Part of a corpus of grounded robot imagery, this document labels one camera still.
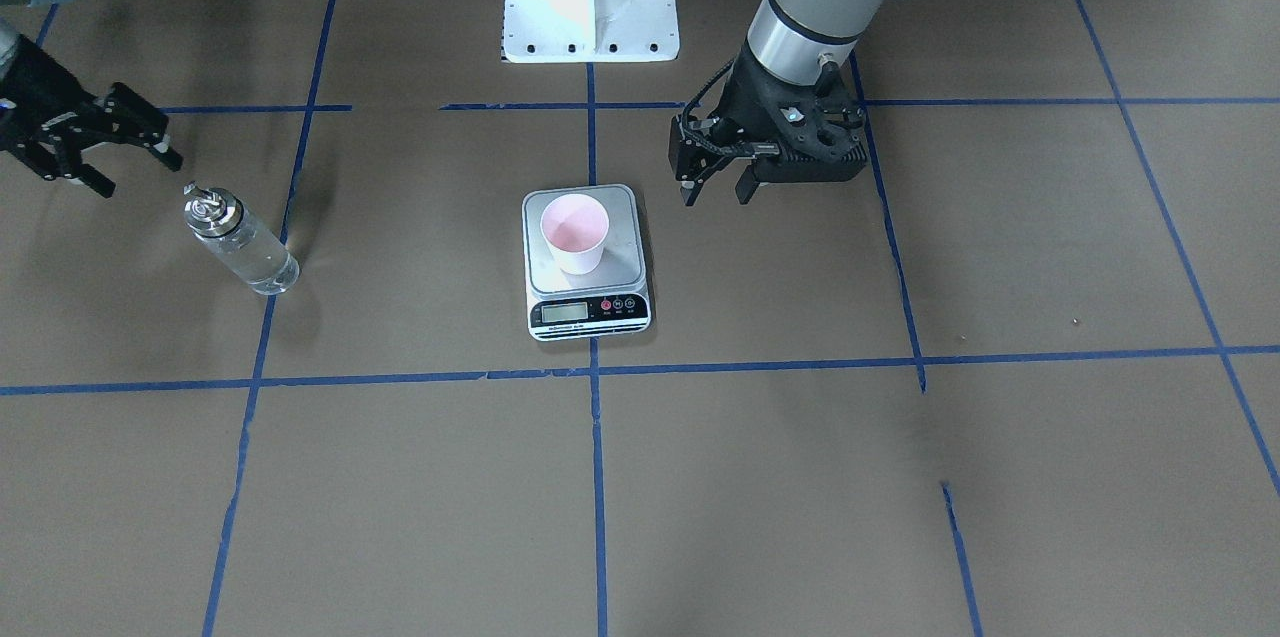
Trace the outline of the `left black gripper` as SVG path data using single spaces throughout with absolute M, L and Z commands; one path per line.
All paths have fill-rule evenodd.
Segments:
M 736 160 L 748 162 L 736 182 L 740 205 L 745 207 L 768 185 L 769 162 L 759 157 L 774 153 L 776 145 L 764 139 L 767 116 L 756 81 L 762 69 L 751 49 L 744 46 L 685 105 L 682 118 L 672 118 L 669 168 L 685 207 L 692 207 L 709 177 Z

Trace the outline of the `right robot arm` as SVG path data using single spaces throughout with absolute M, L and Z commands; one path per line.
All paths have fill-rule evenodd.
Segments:
M 55 5 L 69 0 L 3 0 Z M 114 82 L 102 95 L 84 90 L 67 67 L 10 22 L 1 26 L 1 148 L 45 182 L 67 180 L 110 198 L 115 183 L 84 153 L 100 145 L 143 148 L 169 171 L 184 159 L 173 148 L 169 118 L 136 90 Z

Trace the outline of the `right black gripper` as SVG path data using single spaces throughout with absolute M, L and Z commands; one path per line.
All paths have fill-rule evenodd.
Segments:
M 180 171 L 183 155 L 172 145 L 165 113 L 128 84 L 110 84 L 96 98 L 68 69 L 24 35 L 3 36 L 3 150 L 42 180 L 86 185 L 111 198 L 116 185 L 90 162 L 87 148 L 105 145 L 99 107 L 119 145 L 145 148 L 169 171 Z M 45 127 L 54 122 L 54 127 Z

